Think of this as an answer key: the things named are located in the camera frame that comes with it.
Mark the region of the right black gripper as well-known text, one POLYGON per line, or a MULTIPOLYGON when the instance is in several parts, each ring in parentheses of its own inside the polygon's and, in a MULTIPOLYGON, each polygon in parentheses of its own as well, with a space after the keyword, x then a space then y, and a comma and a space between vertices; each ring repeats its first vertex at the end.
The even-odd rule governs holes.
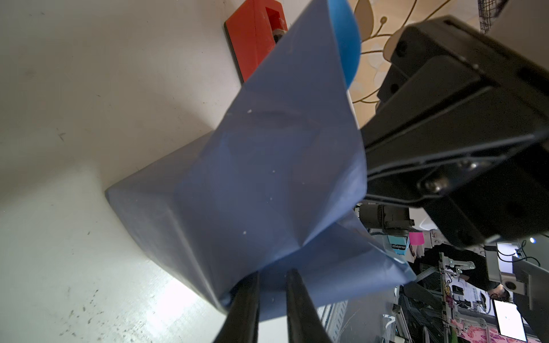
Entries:
POLYGON ((402 31, 362 128, 370 202, 451 244, 548 231, 548 71, 455 17, 402 31))

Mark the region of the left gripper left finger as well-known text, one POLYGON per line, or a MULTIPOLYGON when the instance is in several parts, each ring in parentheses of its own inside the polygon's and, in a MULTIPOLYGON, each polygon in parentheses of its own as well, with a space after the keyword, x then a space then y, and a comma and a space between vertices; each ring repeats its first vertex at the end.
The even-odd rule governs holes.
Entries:
POLYGON ((260 316, 260 276, 252 273, 235 287, 227 318, 214 343, 256 343, 260 316))

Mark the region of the light blue wrapping paper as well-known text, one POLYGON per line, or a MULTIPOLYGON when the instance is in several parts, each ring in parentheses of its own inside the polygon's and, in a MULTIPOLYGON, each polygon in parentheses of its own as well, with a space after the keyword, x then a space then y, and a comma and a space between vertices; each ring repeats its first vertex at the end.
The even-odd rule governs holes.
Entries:
POLYGON ((359 61, 350 5, 311 1, 216 130, 108 188, 108 203, 151 260, 220 311, 252 273, 263 321, 285 315, 291 269, 317 307, 411 282, 354 212, 367 192, 347 95, 359 61))

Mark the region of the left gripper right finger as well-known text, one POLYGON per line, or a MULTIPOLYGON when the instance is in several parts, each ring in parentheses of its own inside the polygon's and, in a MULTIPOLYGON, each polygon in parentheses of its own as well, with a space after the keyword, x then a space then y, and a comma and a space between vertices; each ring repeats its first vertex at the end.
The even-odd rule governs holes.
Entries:
POLYGON ((287 329, 289 342, 331 343, 305 283, 296 269, 286 274, 287 329))

